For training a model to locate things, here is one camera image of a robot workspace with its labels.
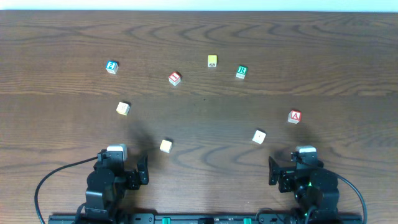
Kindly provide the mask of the red letter A block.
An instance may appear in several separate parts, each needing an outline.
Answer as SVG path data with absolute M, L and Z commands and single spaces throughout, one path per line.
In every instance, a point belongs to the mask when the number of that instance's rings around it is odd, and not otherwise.
M 292 110 L 289 113 L 287 121 L 289 123 L 298 124 L 302 119 L 302 113 L 300 111 Z

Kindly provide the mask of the blue number 2 block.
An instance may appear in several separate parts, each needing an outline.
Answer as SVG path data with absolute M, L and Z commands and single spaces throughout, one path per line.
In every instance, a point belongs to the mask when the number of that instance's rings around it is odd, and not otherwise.
M 108 61 L 106 66 L 105 66 L 106 70 L 108 73 L 111 74 L 117 74 L 118 69 L 119 69 L 119 65 L 116 61 Z

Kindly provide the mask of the red letter I block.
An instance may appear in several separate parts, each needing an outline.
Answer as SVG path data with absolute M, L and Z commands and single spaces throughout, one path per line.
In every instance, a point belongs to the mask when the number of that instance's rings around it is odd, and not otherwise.
M 173 72 L 169 75 L 169 82 L 173 86 L 177 86 L 181 82 L 181 76 L 178 72 Z

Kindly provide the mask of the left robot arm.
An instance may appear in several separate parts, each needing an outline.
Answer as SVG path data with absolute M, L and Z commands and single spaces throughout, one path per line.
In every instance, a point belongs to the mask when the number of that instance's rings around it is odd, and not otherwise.
M 84 223 L 129 223 L 129 215 L 119 209 L 127 190 L 138 190 L 149 183 L 148 156 L 142 156 L 137 168 L 124 168 L 122 151 L 98 153 L 94 171 L 87 178 Z

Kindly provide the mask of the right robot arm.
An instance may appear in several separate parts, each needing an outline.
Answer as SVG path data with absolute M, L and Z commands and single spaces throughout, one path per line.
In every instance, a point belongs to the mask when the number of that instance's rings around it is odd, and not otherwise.
M 299 149 L 291 159 L 293 167 L 281 167 L 268 158 L 269 185 L 277 185 L 281 193 L 292 192 L 298 203 L 284 223 L 339 223 L 337 176 L 323 168 L 316 150 Z

